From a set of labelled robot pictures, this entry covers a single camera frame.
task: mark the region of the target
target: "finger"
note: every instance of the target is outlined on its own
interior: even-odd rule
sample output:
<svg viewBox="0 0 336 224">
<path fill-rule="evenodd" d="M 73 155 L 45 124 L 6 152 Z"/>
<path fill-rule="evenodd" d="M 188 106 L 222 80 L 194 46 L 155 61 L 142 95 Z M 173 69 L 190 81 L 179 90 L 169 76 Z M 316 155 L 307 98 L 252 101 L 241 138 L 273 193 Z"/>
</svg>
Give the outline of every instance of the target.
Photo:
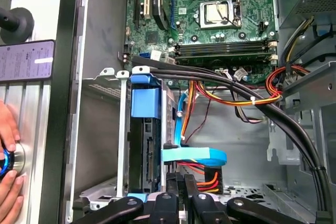
<svg viewBox="0 0 336 224">
<path fill-rule="evenodd" d="M 15 108 L 11 105 L 7 105 L 7 110 L 8 110 L 8 114 L 6 117 L 7 123 L 9 124 L 10 128 L 12 129 L 12 133 L 13 133 L 13 138 L 15 141 L 19 141 L 20 140 L 20 132 L 16 123 L 16 119 L 14 117 L 14 115 L 17 115 L 17 112 L 15 110 Z"/>
<path fill-rule="evenodd" d="M 2 123 L 0 121 L 0 136 L 4 141 L 4 144 L 10 152 L 15 151 L 15 140 L 13 138 L 12 129 L 8 123 Z"/>
<path fill-rule="evenodd" d="M 14 224 L 15 220 L 17 219 L 20 213 L 22 205 L 23 205 L 23 196 L 19 196 L 16 199 L 12 209 L 9 211 L 6 218 L 3 220 L 3 222 L 1 222 L 1 224 Z"/>
<path fill-rule="evenodd" d="M 15 170 L 9 171 L 0 183 L 0 205 L 4 202 L 8 192 L 11 190 L 12 184 L 15 180 L 17 172 Z"/>
<path fill-rule="evenodd" d="M 0 220 L 2 221 L 7 214 L 9 213 L 9 211 L 11 210 L 11 208 L 13 207 L 15 200 L 17 199 L 22 185 L 23 185 L 23 177 L 17 177 L 15 179 L 15 182 L 11 188 L 11 190 L 9 191 L 6 199 L 4 200 L 4 202 L 2 203 L 2 205 L 0 206 Z"/>
<path fill-rule="evenodd" d="M 5 159 L 4 149 L 2 148 L 2 144 L 0 143 L 0 160 Z"/>
</svg>

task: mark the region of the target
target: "yellow wire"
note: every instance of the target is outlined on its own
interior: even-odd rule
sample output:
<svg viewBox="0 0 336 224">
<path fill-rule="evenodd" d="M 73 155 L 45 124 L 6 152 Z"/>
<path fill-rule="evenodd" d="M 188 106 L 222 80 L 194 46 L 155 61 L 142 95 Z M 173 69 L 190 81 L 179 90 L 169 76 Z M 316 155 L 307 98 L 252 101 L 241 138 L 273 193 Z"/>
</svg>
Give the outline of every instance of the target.
<svg viewBox="0 0 336 224">
<path fill-rule="evenodd" d="M 310 26 L 310 24 L 313 22 L 313 20 L 314 20 L 314 16 L 312 16 L 312 17 L 308 20 L 307 24 L 305 25 L 305 27 L 304 27 L 302 30 L 305 30 L 308 26 Z M 298 42 L 298 39 L 299 39 L 299 37 L 296 38 L 296 40 L 294 41 L 292 47 L 290 48 L 290 51 L 289 51 L 289 53 L 288 53 L 288 55 L 287 55 L 287 57 L 286 57 L 286 62 L 289 61 L 290 56 L 291 56 L 291 54 L 292 54 L 292 52 L 293 52 L 293 49 L 294 49 L 295 45 L 296 45 L 297 42 Z"/>
<path fill-rule="evenodd" d="M 215 96 L 214 94 L 211 94 L 208 91 L 206 91 L 206 93 L 212 98 L 222 100 L 221 98 Z M 256 100 L 255 104 L 272 103 L 272 102 L 278 101 L 280 98 L 281 98 L 281 96 L 278 95 L 277 97 L 274 97 L 274 98 L 266 98 L 266 99 L 262 99 L 262 100 Z M 250 106 L 250 105 L 253 105 L 252 101 L 242 101 L 242 102 L 229 102 L 229 101 L 224 101 L 224 100 L 222 100 L 222 101 L 223 101 L 224 104 L 231 105 L 231 106 Z"/>
<path fill-rule="evenodd" d="M 188 93 L 188 105 L 187 105 L 187 108 L 188 108 L 188 110 L 187 110 L 187 112 L 186 112 L 186 115 L 188 114 L 188 111 L 189 111 L 189 109 L 190 109 L 190 107 L 191 107 L 191 102 L 192 102 L 192 100 L 193 100 L 193 97 L 192 97 L 192 94 L 193 94 L 193 92 L 194 92 L 194 82 L 193 81 L 191 81 L 190 82 L 190 88 L 189 88 L 189 93 Z M 184 133 L 185 133 L 185 131 L 186 131 L 186 128 L 187 128 L 187 118 L 186 118 L 186 116 L 184 117 L 184 121 L 183 121 L 183 125 L 182 125 L 182 131 L 181 131 L 181 135 L 182 136 L 184 136 Z"/>
<path fill-rule="evenodd" d="M 211 190 L 208 190 L 208 191 L 203 191 L 204 193 L 215 193 L 219 191 L 219 189 L 211 189 Z"/>
<path fill-rule="evenodd" d="M 290 50 L 289 50 L 289 53 L 288 53 L 288 55 L 287 55 L 287 58 L 286 58 L 286 62 L 288 62 L 288 61 L 289 61 L 289 59 L 290 59 L 290 55 L 292 54 L 292 52 L 293 52 L 293 49 L 294 49 L 294 47 L 295 47 L 296 43 L 298 42 L 298 39 L 299 39 L 299 37 L 297 37 L 297 38 L 296 38 L 296 40 L 294 41 L 294 43 L 293 43 L 292 47 L 290 48 Z"/>
</svg>

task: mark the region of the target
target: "knob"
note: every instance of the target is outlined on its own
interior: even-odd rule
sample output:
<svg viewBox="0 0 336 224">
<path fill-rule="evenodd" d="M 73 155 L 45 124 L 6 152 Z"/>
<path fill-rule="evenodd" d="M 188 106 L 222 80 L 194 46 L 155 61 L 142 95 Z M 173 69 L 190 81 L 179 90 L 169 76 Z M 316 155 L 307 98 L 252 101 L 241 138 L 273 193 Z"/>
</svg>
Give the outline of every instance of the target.
<svg viewBox="0 0 336 224">
<path fill-rule="evenodd" d="M 5 159 L 0 160 L 0 179 L 2 179 L 10 170 L 15 170 L 19 174 L 25 165 L 25 152 L 21 144 L 16 144 L 16 151 L 9 152 L 4 147 Z"/>
</svg>

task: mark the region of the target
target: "motherboard chip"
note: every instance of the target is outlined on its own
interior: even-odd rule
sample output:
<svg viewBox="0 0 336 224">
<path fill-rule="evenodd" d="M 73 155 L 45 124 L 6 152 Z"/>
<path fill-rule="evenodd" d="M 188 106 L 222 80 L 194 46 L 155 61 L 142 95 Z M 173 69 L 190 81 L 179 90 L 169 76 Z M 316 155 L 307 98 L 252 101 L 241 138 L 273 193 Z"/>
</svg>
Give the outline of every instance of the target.
<svg viewBox="0 0 336 224">
<path fill-rule="evenodd" d="M 159 38 L 158 31 L 146 32 L 146 44 L 156 44 L 158 43 L 158 38 Z"/>
<path fill-rule="evenodd" d="M 222 22 L 223 18 L 228 18 L 226 4 L 206 5 L 206 21 L 217 23 Z"/>
</svg>

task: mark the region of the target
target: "screw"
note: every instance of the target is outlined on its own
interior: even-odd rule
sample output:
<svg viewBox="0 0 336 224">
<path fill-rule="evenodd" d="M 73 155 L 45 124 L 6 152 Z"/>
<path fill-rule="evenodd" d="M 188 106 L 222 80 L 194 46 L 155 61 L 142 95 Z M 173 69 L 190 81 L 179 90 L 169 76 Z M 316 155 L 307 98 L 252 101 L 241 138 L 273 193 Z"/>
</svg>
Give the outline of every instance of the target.
<svg viewBox="0 0 336 224">
<path fill-rule="evenodd" d="M 130 199 L 130 200 L 128 201 L 128 203 L 127 203 L 127 205 L 130 205 L 130 206 L 132 206 L 132 205 L 136 205 L 136 204 L 137 204 L 137 202 L 134 201 L 134 199 Z"/>
<path fill-rule="evenodd" d="M 164 199 L 171 199 L 172 196 L 170 196 L 170 195 L 168 195 L 168 194 L 164 194 L 164 195 L 162 196 L 162 198 L 164 198 Z"/>
<path fill-rule="evenodd" d="M 240 207 L 244 204 L 244 202 L 242 202 L 240 199 L 235 199 L 235 201 L 233 201 L 233 203 L 240 206 Z"/>
<path fill-rule="evenodd" d="M 205 195 L 205 194 L 199 194 L 198 197 L 199 197 L 200 199 L 206 199 L 206 195 Z"/>
</svg>

